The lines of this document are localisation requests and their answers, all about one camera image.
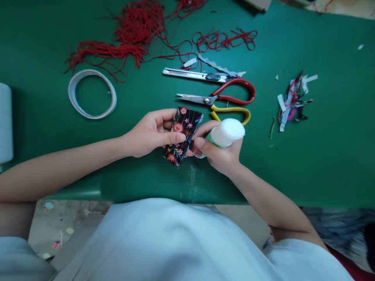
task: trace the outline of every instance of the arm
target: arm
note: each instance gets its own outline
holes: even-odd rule
[[[0,236],[27,238],[35,202],[124,157],[185,141],[170,132],[176,109],[148,113],[122,137],[43,155],[0,174]]]
[[[207,134],[217,121],[210,121],[199,127],[189,155],[205,153],[210,164],[231,179],[246,200],[271,227],[277,241],[296,238],[319,245],[327,250],[309,219],[283,193],[255,175],[239,162],[242,139],[221,149],[199,137]]]

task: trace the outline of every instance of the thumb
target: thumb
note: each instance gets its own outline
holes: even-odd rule
[[[194,140],[194,145],[209,158],[214,158],[218,152],[217,150],[220,149],[204,138],[196,138]]]
[[[167,133],[158,133],[157,146],[165,146],[167,144],[176,144],[184,142],[186,136],[183,133],[177,132],[167,132]]]

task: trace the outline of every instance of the floral fabric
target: floral fabric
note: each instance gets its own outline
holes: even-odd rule
[[[181,161],[184,159],[189,149],[191,138],[196,131],[196,127],[202,120],[203,113],[190,110],[187,107],[178,108],[171,131],[184,133],[186,140],[179,144],[167,145],[163,154],[163,157],[177,168],[180,167]]]

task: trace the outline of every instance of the scissor blade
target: scissor blade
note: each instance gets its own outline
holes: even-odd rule
[[[185,94],[177,94],[177,95],[180,96],[179,99],[181,100],[191,101],[194,103],[201,103],[201,104],[205,104],[208,106],[213,105],[214,101],[218,98],[218,96],[202,97],[202,96],[185,95]]]
[[[204,103],[204,99],[203,97],[199,97],[199,96],[195,96],[195,97],[178,97],[178,99],[180,100],[186,100],[186,101],[191,101],[193,103],[202,103],[202,104],[205,104]]]

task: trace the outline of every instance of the hand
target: hand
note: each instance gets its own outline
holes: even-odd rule
[[[129,147],[129,156],[142,157],[159,146],[184,142],[183,133],[171,132],[177,109],[162,109],[147,113],[127,134],[120,137]]]
[[[239,153],[241,151],[243,139],[237,140],[225,148],[220,148],[202,138],[219,124],[220,122],[211,120],[201,125],[194,134],[191,149],[186,155],[193,156],[195,154],[197,157],[201,157],[203,152],[206,154],[211,166],[220,173],[230,177],[240,165]]]

